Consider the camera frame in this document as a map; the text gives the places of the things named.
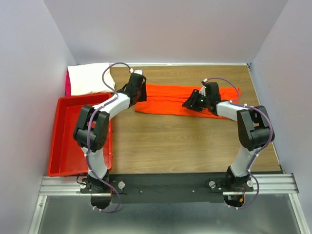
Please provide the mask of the orange t-shirt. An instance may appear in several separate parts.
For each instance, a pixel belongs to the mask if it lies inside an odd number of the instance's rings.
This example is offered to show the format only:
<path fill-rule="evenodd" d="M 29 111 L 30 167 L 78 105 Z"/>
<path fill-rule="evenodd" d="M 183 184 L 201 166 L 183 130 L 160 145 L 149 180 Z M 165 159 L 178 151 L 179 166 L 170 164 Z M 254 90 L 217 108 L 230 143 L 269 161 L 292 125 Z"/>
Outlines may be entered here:
<path fill-rule="evenodd" d="M 208 110 L 196 112 L 182 106 L 194 89 L 200 89 L 199 86 L 147 84 L 146 89 L 147 101 L 138 102 L 135 105 L 136 112 L 154 115 L 222 119 L 222 117 L 215 116 Z"/>

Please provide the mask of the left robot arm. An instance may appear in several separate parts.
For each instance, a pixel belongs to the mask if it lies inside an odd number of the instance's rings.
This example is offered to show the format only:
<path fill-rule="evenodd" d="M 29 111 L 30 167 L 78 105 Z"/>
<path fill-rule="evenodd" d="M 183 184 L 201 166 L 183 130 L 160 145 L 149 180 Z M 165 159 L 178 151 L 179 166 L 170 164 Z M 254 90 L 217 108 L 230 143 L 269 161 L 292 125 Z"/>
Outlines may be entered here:
<path fill-rule="evenodd" d="M 142 70 L 135 70 L 130 74 L 128 83 L 111 98 L 98 105 L 82 107 L 73 133 L 88 166 L 87 177 L 80 183 L 81 193 L 101 193 L 109 189 L 100 180 L 106 180 L 108 176 L 103 147 L 108 140 L 110 120 L 146 100 L 146 77 Z"/>

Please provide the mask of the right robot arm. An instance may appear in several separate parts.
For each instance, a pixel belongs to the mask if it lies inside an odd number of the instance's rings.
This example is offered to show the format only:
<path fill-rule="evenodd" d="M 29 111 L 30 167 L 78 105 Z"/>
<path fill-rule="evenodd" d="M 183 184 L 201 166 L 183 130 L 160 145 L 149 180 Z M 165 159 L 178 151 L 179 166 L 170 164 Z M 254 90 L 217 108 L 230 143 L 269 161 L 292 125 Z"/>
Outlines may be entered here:
<path fill-rule="evenodd" d="M 223 100 L 218 84 L 206 80 L 202 82 L 200 90 L 192 91 L 182 107 L 196 112 L 208 110 L 215 116 L 237 122 L 241 148 L 226 171 L 224 185 L 233 190 L 247 183 L 254 161 L 275 137 L 266 108 L 262 105 L 250 106 Z"/>

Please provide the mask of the folded white t-shirt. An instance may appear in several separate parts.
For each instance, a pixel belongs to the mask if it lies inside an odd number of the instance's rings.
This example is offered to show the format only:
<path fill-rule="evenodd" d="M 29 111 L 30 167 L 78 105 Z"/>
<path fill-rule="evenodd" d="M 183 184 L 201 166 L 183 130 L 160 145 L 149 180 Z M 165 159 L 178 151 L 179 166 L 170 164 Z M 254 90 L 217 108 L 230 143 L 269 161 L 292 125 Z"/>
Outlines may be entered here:
<path fill-rule="evenodd" d="M 81 96 L 95 93 L 112 93 L 102 81 L 102 74 L 109 63 L 91 63 L 68 66 L 71 96 Z"/>

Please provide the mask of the folded pink t-shirt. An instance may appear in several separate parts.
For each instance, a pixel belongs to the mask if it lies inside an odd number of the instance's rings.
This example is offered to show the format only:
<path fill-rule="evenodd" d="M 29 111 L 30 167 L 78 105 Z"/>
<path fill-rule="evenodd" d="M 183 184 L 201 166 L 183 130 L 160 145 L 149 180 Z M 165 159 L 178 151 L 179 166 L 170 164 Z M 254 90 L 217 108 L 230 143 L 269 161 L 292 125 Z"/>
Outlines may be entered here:
<path fill-rule="evenodd" d="M 69 71 L 67 71 L 66 78 L 65 78 L 65 96 L 66 97 L 71 96 L 71 82 L 70 82 Z"/>

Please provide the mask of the red plastic bin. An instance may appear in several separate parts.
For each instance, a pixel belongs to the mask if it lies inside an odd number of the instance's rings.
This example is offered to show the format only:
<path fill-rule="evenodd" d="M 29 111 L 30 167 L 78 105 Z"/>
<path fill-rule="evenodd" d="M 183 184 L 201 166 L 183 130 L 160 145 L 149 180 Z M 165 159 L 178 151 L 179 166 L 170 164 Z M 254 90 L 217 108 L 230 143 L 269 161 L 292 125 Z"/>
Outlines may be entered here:
<path fill-rule="evenodd" d="M 76 122 L 84 105 L 97 105 L 111 96 L 110 93 L 99 93 L 59 98 L 47 167 L 49 177 L 87 173 L 84 153 L 73 138 Z"/>

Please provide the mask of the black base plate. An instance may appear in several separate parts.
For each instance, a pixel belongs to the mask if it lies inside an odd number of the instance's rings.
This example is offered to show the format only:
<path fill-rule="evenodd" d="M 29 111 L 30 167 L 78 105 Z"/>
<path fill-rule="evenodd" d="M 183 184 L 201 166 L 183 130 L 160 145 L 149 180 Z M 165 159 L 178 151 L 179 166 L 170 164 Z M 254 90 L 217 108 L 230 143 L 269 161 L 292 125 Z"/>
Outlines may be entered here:
<path fill-rule="evenodd" d="M 222 203 L 226 195 L 238 197 L 254 191 L 251 184 L 229 190 L 224 185 L 226 173 L 177 174 L 109 174 L 108 190 L 101 193 L 82 193 L 102 196 L 107 201 L 134 203 Z"/>

